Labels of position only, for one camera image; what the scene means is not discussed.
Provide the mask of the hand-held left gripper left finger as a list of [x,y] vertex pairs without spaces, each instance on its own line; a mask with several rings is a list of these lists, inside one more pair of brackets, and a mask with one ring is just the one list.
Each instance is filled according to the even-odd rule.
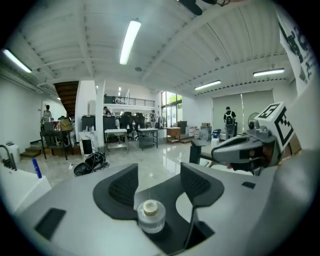
[[65,180],[17,216],[47,256],[160,256],[138,225],[136,163]]

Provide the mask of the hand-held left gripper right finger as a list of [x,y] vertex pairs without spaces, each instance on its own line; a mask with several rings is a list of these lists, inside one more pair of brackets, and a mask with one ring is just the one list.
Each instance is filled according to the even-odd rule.
[[201,176],[205,181],[214,178],[222,183],[224,191],[213,204],[207,200],[215,196],[215,188],[191,200],[192,221],[205,224],[213,234],[204,241],[181,252],[182,256],[247,256],[247,247],[253,245],[253,229],[265,208],[276,169],[267,168],[259,176],[204,167],[194,163],[180,164],[180,176],[187,172]]

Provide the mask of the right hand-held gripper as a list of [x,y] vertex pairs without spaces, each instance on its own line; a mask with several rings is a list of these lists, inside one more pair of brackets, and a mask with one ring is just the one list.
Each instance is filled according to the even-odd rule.
[[268,105],[248,121],[247,135],[232,137],[212,149],[211,156],[219,163],[248,163],[256,166],[251,172],[258,176],[263,169],[278,166],[297,155],[301,144],[287,117],[284,102]]

